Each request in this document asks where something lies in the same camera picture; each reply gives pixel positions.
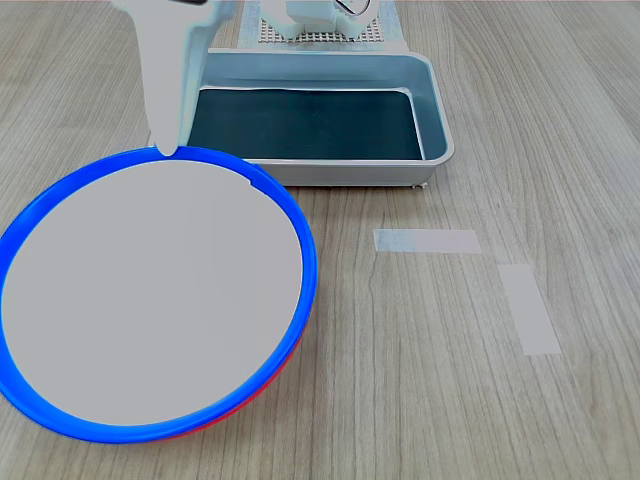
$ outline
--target silver tray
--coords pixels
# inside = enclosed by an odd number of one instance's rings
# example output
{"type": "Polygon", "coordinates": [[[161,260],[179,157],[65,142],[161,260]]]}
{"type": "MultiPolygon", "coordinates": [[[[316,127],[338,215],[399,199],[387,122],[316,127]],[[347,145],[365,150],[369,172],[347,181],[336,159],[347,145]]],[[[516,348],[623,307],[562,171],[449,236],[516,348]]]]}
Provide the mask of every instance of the silver tray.
{"type": "Polygon", "coordinates": [[[245,160],[286,186],[417,186],[453,155],[429,60],[386,51],[211,49],[201,89],[400,91],[410,99],[422,160],[245,160]]]}

